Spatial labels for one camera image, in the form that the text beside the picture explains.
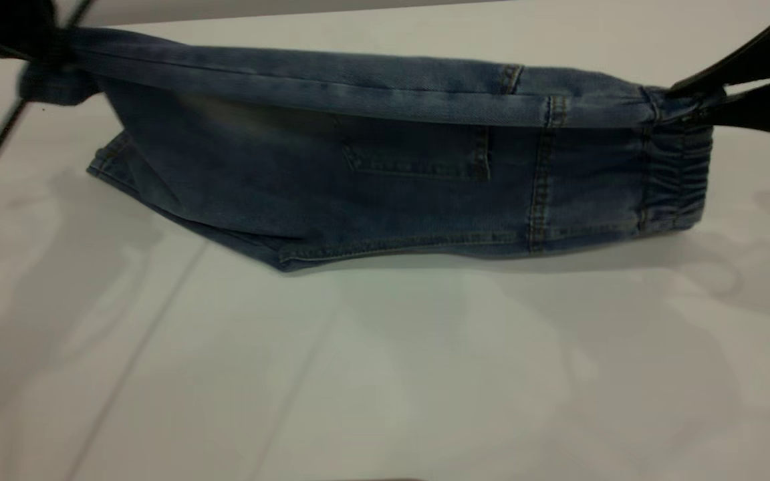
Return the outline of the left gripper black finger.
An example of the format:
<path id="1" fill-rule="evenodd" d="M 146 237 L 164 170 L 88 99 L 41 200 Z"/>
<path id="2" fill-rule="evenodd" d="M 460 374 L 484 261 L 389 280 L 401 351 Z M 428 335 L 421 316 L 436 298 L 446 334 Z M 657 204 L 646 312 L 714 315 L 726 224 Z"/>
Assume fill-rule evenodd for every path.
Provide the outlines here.
<path id="1" fill-rule="evenodd" d="M 0 58 L 53 65 L 70 57 L 53 1 L 0 1 Z"/>

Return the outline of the right gripper plain black finger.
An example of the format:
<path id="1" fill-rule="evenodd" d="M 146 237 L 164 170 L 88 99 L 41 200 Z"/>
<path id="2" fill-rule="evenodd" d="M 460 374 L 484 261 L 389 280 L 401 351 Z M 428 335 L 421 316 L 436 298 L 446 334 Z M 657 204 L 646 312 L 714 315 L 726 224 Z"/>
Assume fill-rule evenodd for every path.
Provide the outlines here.
<path id="1" fill-rule="evenodd" d="M 669 95 L 693 96 L 764 79 L 770 79 L 770 25 L 718 63 L 676 82 Z"/>

